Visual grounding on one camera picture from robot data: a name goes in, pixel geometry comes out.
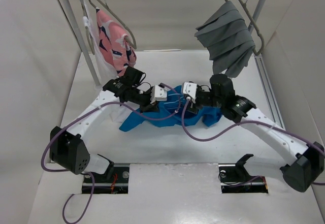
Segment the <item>light blue wire hanger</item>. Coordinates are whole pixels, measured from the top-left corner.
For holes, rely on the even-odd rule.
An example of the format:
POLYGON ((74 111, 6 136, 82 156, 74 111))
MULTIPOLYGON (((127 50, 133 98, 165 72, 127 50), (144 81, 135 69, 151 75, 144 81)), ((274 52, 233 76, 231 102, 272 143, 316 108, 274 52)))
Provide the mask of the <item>light blue wire hanger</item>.
POLYGON ((163 102, 163 106, 166 109, 177 109, 179 104, 180 107, 183 107, 185 105, 185 98, 178 93, 168 94, 167 101, 163 102))

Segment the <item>blue t shirt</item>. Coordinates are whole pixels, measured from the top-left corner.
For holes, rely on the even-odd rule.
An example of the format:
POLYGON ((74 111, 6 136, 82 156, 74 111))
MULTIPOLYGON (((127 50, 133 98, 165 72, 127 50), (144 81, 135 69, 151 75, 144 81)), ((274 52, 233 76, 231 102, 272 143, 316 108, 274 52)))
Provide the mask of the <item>blue t shirt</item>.
MULTIPOLYGON (((168 94, 180 94, 181 87, 181 85, 176 86, 173 90, 169 90, 168 94)), ((160 102, 158 103, 158 112, 143 112, 142 114, 144 116, 138 115, 140 109, 137 109, 136 112, 132 112, 124 120, 119 129, 123 132, 128 132, 145 122, 147 120, 145 117, 150 117, 151 119, 149 122, 156 127, 181 125, 183 108, 184 106, 180 107, 179 104, 177 109, 166 109, 163 106, 163 102, 160 102)), ((198 114, 194 114, 186 110, 184 114, 184 124, 185 126, 192 126, 201 120, 205 126, 210 127, 219 122, 221 117, 222 113, 219 108, 203 107, 201 110, 199 110, 198 114)))

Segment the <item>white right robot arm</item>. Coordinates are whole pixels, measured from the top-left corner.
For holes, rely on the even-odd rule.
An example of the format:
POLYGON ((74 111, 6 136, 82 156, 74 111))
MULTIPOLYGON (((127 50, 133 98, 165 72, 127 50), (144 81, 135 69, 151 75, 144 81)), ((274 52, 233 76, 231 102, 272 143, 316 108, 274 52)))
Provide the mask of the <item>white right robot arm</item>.
POLYGON ((227 75, 212 75, 210 85, 204 90, 196 83, 185 82, 182 85, 186 98, 184 110, 219 108, 222 115, 233 122, 231 127, 241 126, 275 150, 285 161, 278 170, 284 182, 298 192, 305 192, 324 171, 324 147, 274 123, 252 101, 235 93, 227 75))

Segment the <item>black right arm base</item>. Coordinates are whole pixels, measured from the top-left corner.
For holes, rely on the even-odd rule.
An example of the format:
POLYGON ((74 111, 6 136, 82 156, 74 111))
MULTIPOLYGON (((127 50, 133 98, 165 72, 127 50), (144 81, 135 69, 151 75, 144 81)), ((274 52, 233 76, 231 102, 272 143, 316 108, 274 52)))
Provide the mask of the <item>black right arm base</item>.
POLYGON ((250 175, 245 164, 253 154, 245 154, 235 163, 218 164, 218 179, 223 194, 262 193, 268 194, 264 176, 250 175))

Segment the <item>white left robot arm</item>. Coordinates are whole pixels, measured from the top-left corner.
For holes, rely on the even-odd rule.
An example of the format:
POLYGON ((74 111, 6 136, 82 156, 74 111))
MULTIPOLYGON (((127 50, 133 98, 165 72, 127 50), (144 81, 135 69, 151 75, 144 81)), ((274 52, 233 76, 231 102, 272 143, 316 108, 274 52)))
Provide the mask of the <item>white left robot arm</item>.
POLYGON ((91 154, 87 149, 87 141, 100 124, 126 102, 139 105, 142 112, 156 111, 158 101, 167 98, 162 85, 141 91, 138 87, 144 73, 128 67, 123 76, 109 80, 96 99, 64 128, 55 127, 50 134, 50 159, 59 164, 65 171, 75 175, 86 172, 95 173, 101 181, 109 181, 113 177, 113 163, 98 154, 91 154))

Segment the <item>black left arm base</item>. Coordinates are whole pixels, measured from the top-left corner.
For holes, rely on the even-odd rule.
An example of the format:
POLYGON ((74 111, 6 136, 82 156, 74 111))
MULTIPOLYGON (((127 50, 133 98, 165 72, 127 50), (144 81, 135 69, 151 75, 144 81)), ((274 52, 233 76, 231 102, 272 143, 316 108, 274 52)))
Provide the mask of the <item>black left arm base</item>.
POLYGON ((94 176, 94 194, 127 194, 130 164, 117 164, 108 158, 97 154, 110 164, 104 174, 92 172, 94 176))

